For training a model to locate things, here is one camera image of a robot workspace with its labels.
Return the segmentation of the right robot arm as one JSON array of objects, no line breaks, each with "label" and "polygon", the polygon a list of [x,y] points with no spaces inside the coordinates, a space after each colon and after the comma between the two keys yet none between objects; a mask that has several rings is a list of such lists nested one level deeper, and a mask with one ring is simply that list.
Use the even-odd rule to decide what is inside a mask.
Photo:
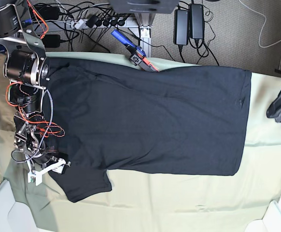
[{"label": "right robot arm", "polygon": [[61,174],[70,166],[57,149],[45,141],[50,136],[63,137],[64,129],[46,119],[42,105],[50,91],[47,81],[49,59],[42,39],[49,28],[29,0],[0,0],[0,45],[6,50],[3,75],[9,79],[5,99],[16,109],[14,115],[15,149],[11,157],[26,163],[28,181],[40,184],[49,171]]}]

